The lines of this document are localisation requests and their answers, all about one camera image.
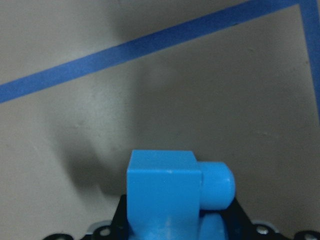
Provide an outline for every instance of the gray surface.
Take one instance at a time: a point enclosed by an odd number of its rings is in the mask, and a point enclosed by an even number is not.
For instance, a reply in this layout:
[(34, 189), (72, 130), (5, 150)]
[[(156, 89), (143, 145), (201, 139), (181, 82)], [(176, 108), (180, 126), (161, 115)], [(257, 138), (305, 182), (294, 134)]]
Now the gray surface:
[[(241, 1), (0, 1), (9, 82)], [(253, 219), (320, 231), (320, 128), (299, 8), (0, 104), (0, 239), (110, 219), (132, 149), (224, 161)]]

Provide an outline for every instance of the blue block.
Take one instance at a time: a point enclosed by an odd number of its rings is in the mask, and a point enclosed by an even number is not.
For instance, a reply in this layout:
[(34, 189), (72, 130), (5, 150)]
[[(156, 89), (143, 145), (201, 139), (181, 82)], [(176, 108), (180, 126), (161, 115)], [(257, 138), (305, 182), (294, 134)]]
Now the blue block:
[(200, 209), (225, 209), (234, 196), (224, 163), (199, 163), (191, 151), (134, 150), (127, 169), (130, 238), (196, 240)]

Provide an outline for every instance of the blue tape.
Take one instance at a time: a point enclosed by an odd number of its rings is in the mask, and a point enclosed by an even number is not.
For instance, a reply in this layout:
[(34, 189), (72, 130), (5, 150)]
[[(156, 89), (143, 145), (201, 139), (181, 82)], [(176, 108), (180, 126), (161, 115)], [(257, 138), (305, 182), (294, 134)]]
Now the blue tape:
[(297, 4), (251, 0), (0, 85), (0, 103), (116, 66)]
[(315, 100), (320, 117), (320, 20), (318, 3), (317, 0), (300, 0), (299, 2)]

